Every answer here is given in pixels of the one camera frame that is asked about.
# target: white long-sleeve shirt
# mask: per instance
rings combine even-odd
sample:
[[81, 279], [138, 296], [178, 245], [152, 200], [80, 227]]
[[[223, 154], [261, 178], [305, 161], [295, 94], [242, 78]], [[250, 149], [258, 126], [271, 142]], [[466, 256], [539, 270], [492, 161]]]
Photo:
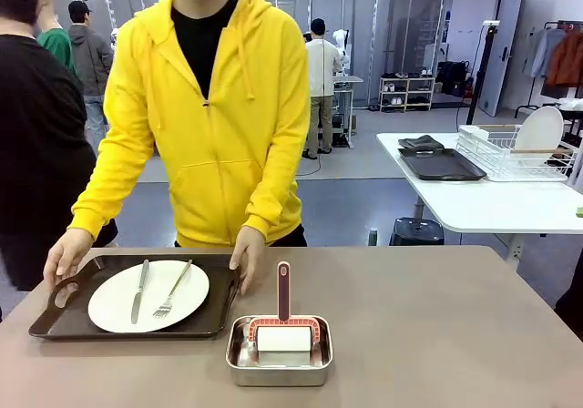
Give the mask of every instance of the white long-sleeve shirt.
[[342, 70], [338, 48], [325, 39], [314, 39], [308, 44], [310, 58], [310, 90], [312, 97], [334, 95], [334, 74]]

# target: green t-shirt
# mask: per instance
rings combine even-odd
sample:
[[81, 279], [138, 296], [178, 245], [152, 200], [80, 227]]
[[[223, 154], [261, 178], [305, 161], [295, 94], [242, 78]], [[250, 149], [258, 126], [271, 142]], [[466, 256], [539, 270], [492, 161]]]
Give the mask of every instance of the green t-shirt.
[[53, 28], [47, 32], [41, 33], [38, 37], [38, 44], [50, 51], [61, 64], [77, 75], [75, 63], [73, 61], [73, 50], [68, 33], [62, 28]]

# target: person in gray hoodie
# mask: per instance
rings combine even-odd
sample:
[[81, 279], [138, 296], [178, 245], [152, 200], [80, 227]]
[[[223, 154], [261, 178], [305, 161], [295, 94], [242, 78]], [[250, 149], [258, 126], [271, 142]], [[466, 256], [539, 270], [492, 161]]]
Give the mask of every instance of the person in gray hoodie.
[[87, 140], [97, 154], [99, 143], [106, 137], [106, 118], [103, 112], [107, 77], [113, 64], [113, 52], [105, 39], [91, 30], [91, 11], [82, 1], [69, 5], [73, 25], [69, 36], [77, 75], [83, 83], [87, 109]]

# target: person in yellow hoodie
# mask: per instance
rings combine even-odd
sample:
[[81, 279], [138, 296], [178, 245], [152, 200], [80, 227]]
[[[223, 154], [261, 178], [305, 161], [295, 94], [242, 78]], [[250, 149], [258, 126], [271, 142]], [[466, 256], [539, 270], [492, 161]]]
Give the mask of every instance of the person in yellow hoodie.
[[234, 248], [230, 267], [242, 268], [243, 294], [266, 245], [306, 246], [295, 174], [310, 79], [290, 16], [264, 0], [160, 0], [121, 27], [105, 110], [110, 130], [74, 219], [48, 254], [49, 286], [76, 274], [154, 143], [177, 244]]

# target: fork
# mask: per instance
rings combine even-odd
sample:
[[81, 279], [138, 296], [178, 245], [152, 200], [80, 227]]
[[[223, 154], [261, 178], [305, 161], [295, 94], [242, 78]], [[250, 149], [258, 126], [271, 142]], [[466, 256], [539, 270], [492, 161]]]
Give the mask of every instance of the fork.
[[170, 311], [172, 311], [172, 299], [174, 298], [174, 293], [178, 289], [180, 283], [184, 279], [184, 277], [185, 277], [185, 275], [186, 275], [186, 273], [189, 270], [191, 265], [192, 265], [192, 260], [189, 260], [189, 262], [187, 262], [186, 266], [184, 267], [184, 270], [181, 272], [178, 280], [176, 281], [176, 283], [172, 287], [172, 290], [170, 291], [170, 294], [169, 294], [168, 298], [166, 299], [166, 301], [158, 308], [158, 310], [156, 312], [154, 312], [154, 314], [153, 314], [154, 317], [156, 317], [157, 319], [163, 319], [164, 317], [166, 317], [169, 314]]

